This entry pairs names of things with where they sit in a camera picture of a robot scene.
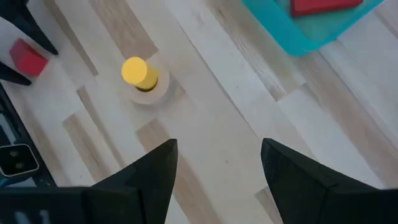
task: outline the red cube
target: red cube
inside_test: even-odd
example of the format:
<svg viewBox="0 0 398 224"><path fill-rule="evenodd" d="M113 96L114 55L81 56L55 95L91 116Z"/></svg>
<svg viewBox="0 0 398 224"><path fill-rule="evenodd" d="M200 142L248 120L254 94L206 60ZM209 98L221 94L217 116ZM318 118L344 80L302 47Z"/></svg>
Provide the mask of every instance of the red cube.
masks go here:
<svg viewBox="0 0 398 224"><path fill-rule="evenodd" d="M293 17L349 9L362 2L363 0L290 0Z"/></svg>
<svg viewBox="0 0 398 224"><path fill-rule="evenodd" d="M48 60L22 39L17 39L10 50L15 67L26 74L39 76Z"/></svg>

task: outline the wooden floor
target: wooden floor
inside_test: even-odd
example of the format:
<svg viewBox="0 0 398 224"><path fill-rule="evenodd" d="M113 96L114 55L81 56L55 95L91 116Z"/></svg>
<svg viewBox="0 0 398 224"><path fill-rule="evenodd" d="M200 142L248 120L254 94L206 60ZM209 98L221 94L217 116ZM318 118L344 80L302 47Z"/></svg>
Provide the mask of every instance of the wooden floor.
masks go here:
<svg viewBox="0 0 398 224"><path fill-rule="evenodd" d="M54 57L0 21L0 60L22 37L50 58L5 83L59 186L92 185L169 138L179 161L167 223L281 223L264 178L274 138L379 188L398 187L398 1L333 43L288 56L239 0L35 0ZM132 102L140 56L173 76L168 102Z"/></svg>

